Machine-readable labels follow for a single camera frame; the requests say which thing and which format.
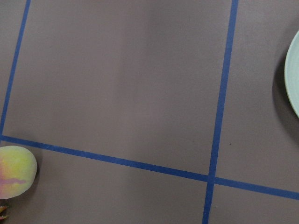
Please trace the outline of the light green plate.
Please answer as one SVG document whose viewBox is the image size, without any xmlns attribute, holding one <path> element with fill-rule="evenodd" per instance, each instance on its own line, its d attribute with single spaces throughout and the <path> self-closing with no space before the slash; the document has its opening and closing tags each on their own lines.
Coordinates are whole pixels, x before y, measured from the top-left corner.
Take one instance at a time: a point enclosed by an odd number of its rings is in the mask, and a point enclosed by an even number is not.
<svg viewBox="0 0 299 224">
<path fill-rule="evenodd" d="M 299 32 L 288 48 L 284 67 L 285 89 L 290 105 L 299 117 Z"/>
</svg>

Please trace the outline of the peach fruit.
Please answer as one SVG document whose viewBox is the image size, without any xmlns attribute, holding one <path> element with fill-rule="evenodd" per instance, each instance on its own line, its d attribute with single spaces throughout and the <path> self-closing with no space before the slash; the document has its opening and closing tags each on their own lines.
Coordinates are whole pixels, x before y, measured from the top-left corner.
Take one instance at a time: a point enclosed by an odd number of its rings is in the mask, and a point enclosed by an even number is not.
<svg viewBox="0 0 299 224">
<path fill-rule="evenodd" d="M 0 148 L 0 198 L 10 199 L 26 192 L 37 173 L 37 161 L 28 149 L 20 146 Z"/>
</svg>

